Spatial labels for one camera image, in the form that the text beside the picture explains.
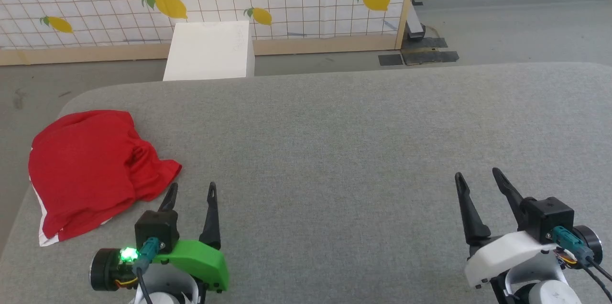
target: green led light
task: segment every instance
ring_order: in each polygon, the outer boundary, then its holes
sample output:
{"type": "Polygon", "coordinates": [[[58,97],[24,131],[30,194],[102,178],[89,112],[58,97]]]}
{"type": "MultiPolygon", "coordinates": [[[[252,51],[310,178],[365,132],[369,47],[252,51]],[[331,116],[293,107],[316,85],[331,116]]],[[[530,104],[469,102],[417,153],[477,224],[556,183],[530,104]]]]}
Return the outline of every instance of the green led light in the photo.
{"type": "Polygon", "coordinates": [[[121,249],[120,258],[123,262],[134,262],[138,258],[138,250],[134,248],[121,249]]]}

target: gray floor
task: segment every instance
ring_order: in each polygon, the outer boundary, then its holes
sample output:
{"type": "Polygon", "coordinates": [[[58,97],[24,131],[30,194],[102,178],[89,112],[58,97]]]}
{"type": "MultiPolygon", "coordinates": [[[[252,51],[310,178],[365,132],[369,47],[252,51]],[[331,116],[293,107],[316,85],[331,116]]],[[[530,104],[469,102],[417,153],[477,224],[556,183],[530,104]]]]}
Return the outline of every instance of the gray floor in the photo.
{"type": "MultiPolygon", "coordinates": [[[[511,62],[594,62],[612,65],[612,1],[469,8],[419,8],[428,36],[446,38],[459,53],[457,66],[511,62]]],[[[256,75],[289,75],[381,69],[379,54],[260,56],[256,75]]],[[[387,66],[385,69],[411,69],[387,66]]],[[[161,80],[163,60],[0,67],[0,250],[26,188],[32,138],[61,107],[84,91],[161,80]]]]}

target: gray fabric tablecloth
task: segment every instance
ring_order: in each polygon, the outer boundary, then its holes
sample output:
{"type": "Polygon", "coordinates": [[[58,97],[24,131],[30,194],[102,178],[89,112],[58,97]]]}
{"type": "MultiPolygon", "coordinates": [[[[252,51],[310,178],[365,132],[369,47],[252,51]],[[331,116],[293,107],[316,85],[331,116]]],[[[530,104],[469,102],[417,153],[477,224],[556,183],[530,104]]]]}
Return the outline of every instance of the gray fabric tablecloth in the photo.
{"type": "MultiPolygon", "coordinates": [[[[454,173],[494,234],[516,229],[497,166],[612,245],[611,76],[524,64],[155,82],[87,92],[62,114],[128,110],[160,157],[183,164],[183,238],[201,232],[217,182],[231,288],[208,303],[492,304],[490,287],[463,275],[454,173]]],[[[89,264],[99,248],[133,245],[133,224],[160,199],[40,248],[30,189],[0,261],[0,302],[128,302],[132,291],[93,291],[89,264]]],[[[584,272],[566,276],[584,303],[606,302],[584,272]]]]}

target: white stool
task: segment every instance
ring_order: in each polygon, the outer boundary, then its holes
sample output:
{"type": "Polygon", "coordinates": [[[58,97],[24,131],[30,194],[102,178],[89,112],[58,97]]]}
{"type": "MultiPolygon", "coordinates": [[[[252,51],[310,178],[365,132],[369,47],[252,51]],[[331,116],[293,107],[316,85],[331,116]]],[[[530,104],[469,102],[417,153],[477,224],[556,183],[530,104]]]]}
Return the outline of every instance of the white stool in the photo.
{"type": "Polygon", "coordinates": [[[252,77],[249,21],[177,23],[164,80],[252,77]]]}

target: green plastic part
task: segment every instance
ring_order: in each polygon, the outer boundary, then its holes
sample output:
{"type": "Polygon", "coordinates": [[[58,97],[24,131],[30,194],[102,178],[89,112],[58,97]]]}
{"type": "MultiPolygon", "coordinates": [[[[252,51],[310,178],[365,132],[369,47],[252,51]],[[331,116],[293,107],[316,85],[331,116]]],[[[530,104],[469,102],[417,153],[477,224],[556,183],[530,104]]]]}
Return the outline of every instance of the green plastic part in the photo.
{"type": "Polygon", "coordinates": [[[209,291],[228,289],[230,275],[225,264],[225,256],[201,241],[179,239],[170,254],[159,254],[153,259],[155,263],[166,263],[166,261],[208,284],[209,291]]]}

